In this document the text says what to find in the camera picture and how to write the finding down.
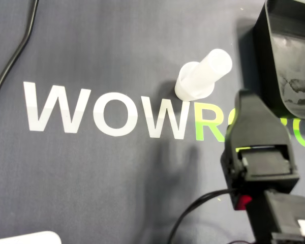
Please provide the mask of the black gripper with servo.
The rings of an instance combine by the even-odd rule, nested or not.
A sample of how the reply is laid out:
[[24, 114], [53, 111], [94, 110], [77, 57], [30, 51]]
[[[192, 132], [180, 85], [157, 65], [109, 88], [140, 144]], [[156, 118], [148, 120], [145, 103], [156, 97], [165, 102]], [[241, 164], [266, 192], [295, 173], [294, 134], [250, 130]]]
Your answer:
[[235, 97], [235, 116], [227, 128], [221, 155], [227, 187], [237, 189], [231, 195], [235, 210], [244, 210], [265, 191], [289, 194], [299, 181], [296, 166], [278, 148], [249, 146], [292, 149], [289, 132], [280, 119], [255, 93], [240, 90]]

